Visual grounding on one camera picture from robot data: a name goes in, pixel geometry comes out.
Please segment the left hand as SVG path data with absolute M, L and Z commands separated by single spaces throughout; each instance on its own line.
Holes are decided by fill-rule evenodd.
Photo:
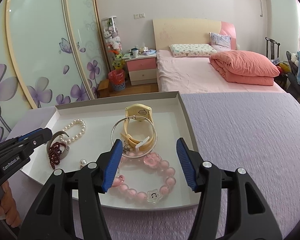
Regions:
M 0 202 L 0 218 L 5 217 L 6 223 L 12 228 L 16 228 L 21 224 L 21 218 L 8 181 L 4 182 L 1 188 L 4 195 Z

